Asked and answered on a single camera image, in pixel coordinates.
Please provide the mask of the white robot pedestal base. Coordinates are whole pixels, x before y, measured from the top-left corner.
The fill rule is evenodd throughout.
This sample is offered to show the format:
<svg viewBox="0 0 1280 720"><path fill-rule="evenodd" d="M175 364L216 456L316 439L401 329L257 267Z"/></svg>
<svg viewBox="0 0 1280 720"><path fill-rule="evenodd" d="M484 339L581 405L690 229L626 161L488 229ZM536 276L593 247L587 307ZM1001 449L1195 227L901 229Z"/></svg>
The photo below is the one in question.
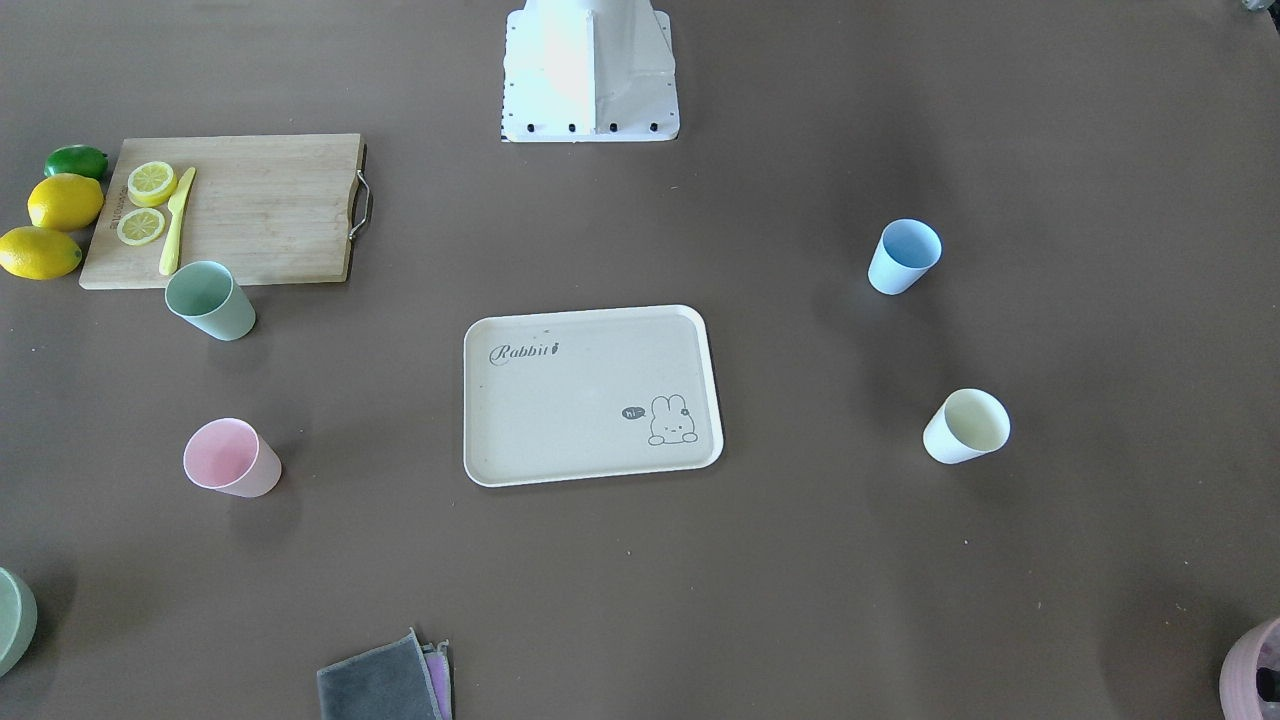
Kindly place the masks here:
<svg viewBox="0 0 1280 720"><path fill-rule="evenodd" d="M678 136L671 20L649 1L527 1L507 15L503 67L506 142Z"/></svg>

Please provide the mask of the green cup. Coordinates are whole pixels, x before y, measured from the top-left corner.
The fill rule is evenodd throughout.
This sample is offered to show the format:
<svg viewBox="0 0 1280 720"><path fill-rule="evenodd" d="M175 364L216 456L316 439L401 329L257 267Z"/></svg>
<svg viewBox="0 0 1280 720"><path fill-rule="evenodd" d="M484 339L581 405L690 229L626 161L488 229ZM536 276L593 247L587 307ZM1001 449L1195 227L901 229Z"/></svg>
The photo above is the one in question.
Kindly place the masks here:
<svg viewBox="0 0 1280 720"><path fill-rule="evenodd" d="M248 334L257 319L233 274L215 261L184 265L170 278L164 297L172 313L220 341Z"/></svg>

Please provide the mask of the yellow plastic knife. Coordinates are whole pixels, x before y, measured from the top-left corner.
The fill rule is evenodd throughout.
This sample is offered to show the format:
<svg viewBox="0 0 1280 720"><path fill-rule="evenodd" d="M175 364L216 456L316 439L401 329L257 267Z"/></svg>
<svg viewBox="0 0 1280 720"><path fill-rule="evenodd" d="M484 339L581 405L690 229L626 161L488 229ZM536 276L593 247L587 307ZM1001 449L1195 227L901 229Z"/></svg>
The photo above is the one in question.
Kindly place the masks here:
<svg viewBox="0 0 1280 720"><path fill-rule="evenodd" d="M166 208L170 214L170 220L166 229L161 256L157 264L157 272L161 275L172 275L177 272L179 266L180 237L186 214L186 205L189 197L191 186L195 182L196 173L197 173L196 167L187 168L186 172L182 174L182 177L178 179L174 192L166 201Z"/></svg>

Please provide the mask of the whole lemon middle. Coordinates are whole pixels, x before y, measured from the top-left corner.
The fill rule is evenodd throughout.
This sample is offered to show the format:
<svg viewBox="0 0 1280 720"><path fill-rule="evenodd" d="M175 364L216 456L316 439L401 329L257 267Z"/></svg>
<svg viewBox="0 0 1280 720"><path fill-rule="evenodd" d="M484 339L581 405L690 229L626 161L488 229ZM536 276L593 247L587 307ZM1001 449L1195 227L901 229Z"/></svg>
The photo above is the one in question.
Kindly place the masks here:
<svg viewBox="0 0 1280 720"><path fill-rule="evenodd" d="M104 205L99 179L58 173L38 182L27 200L32 225L52 231L78 231L92 225Z"/></svg>

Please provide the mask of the whole lemon outer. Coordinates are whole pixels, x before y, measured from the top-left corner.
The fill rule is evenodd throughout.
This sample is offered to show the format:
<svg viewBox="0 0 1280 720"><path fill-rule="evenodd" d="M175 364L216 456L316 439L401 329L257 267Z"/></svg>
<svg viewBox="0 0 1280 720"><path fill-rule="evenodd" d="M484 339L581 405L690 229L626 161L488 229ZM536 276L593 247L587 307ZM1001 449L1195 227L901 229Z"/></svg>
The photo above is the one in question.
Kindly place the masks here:
<svg viewBox="0 0 1280 720"><path fill-rule="evenodd" d="M20 278L58 278L73 272L82 258L79 245L61 231L24 225L1 237L3 269Z"/></svg>

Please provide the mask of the purple folded cloth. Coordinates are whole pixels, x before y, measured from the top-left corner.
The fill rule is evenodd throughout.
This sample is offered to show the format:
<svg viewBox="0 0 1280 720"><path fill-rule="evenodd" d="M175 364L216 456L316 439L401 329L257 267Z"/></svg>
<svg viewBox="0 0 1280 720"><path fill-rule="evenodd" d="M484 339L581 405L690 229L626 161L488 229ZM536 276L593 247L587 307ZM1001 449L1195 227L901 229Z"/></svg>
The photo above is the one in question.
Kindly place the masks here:
<svg viewBox="0 0 1280 720"><path fill-rule="evenodd" d="M431 683L431 697L436 707L436 717L444 720L454 717L449 650L449 641L422 646L422 659Z"/></svg>

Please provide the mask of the cream white cup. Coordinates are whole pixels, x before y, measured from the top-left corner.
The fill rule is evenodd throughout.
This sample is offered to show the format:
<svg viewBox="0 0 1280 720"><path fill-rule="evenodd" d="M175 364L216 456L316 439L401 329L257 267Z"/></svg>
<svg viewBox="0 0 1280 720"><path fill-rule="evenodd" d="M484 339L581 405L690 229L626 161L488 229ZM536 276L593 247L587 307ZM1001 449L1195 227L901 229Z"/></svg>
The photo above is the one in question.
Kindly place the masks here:
<svg viewBox="0 0 1280 720"><path fill-rule="evenodd" d="M993 395L961 388L943 401L922 438L934 460L956 464L1004 447L1010 433L1009 413Z"/></svg>

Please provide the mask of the pink ice bowl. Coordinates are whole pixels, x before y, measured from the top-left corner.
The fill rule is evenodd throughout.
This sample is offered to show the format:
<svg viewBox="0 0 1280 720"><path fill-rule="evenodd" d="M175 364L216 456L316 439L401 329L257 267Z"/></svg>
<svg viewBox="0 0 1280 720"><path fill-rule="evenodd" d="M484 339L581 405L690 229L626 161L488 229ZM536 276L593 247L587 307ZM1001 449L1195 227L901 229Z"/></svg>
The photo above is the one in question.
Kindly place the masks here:
<svg viewBox="0 0 1280 720"><path fill-rule="evenodd" d="M1279 619L1242 635L1220 671L1219 696L1225 719L1279 719Z"/></svg>

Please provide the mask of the lemon slice near knife tip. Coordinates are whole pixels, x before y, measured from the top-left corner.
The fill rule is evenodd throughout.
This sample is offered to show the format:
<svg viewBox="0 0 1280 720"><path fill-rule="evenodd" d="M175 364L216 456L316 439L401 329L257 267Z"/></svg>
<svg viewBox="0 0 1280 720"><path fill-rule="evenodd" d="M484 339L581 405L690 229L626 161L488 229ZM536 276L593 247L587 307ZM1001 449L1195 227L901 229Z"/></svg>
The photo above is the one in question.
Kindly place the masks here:
<svg viewBox="0 0 1280 720"><path fill-rule="evenodd" d="M146 161L129 173L127 196L137 208L157 208L174 193L178 174L166 161Z"/></svg>

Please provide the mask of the light blue cup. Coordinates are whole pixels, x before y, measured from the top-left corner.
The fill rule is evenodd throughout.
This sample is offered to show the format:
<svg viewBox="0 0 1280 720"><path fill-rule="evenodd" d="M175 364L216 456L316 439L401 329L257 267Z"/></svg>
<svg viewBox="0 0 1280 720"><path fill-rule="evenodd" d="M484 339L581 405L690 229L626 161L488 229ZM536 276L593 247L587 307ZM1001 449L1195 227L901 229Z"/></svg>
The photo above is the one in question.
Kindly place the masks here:
<svg viewBox="0 0 1280 720"><path fill-rule="evenodd" d="M924 222L893 220L879 237L868 281L881 293L901 293L934 266L942 252L942 238Z"/></svg>

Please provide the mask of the green lime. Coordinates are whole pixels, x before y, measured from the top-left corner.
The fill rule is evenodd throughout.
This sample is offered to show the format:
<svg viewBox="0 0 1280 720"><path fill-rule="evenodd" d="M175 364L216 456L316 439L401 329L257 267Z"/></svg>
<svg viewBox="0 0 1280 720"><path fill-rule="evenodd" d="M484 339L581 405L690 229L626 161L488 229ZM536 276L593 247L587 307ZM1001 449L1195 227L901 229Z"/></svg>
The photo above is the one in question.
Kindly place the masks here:
<svg viewBox="0 0 1280 720"><path fill-rule="evenodd" d="M101 181L109 168L108 155L90 145L67 145L51 151L44 163L44 174L74 174Z"/></svg>

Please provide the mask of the pink cup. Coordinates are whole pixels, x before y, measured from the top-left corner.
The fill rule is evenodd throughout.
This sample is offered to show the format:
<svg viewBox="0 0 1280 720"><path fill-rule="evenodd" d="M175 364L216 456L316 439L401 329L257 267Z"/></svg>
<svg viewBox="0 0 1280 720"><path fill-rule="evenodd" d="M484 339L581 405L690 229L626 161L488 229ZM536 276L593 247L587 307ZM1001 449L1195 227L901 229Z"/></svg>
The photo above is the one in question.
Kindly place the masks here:
<svg viewBox="0 0 1280 720"><path fill-rule="evenodd" d="M205 489L255 498L273 489L282 461L247 421L221 418L197 429L183 452L188 479Z"/></svg>

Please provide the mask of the whole lemon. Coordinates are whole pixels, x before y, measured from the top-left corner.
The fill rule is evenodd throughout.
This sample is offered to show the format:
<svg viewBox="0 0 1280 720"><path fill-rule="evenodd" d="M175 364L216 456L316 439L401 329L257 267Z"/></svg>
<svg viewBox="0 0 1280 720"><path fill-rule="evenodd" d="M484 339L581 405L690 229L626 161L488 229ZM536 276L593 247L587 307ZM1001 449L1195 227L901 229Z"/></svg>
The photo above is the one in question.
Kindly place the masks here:
<svg viewBox="0 0 1280 720"><path fill-rule="evenodd" d="M79 245L61 231L24 225L1 237L3 269L20 278L58 278L73 272L82 258Z"/></svg>
<svg viewBox="0 0 1280 720"><path fill-rule="evenodd" d="M104 205L99 179L58 173L38 182L27 200L32 225L52 231L78 231L92 225Z"/></svg>

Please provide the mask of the grey folded cloth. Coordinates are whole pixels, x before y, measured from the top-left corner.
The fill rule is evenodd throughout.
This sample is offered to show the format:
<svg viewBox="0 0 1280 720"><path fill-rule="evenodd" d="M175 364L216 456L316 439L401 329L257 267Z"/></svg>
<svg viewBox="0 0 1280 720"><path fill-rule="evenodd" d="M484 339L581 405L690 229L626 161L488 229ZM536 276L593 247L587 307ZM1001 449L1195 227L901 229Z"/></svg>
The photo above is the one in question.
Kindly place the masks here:
<svg viewBox="0 0 1280 720"><path fill-rule="evenodd" d="M415 632L317 671L323 719L438 719Z"/></svg>

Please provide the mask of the cream rabbit tray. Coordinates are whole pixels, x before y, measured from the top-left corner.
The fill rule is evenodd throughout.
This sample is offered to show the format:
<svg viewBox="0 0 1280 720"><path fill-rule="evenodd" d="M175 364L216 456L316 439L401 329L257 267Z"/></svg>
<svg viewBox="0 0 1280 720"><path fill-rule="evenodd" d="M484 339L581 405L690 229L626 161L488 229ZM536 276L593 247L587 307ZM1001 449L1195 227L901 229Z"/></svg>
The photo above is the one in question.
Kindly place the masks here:
<svg viewBox="0 0 1280 720"><path fill-rule="evenodd" d="M484 318L463 382L483 487L700 469L724 447L707 325L682 304Z"/></svg>

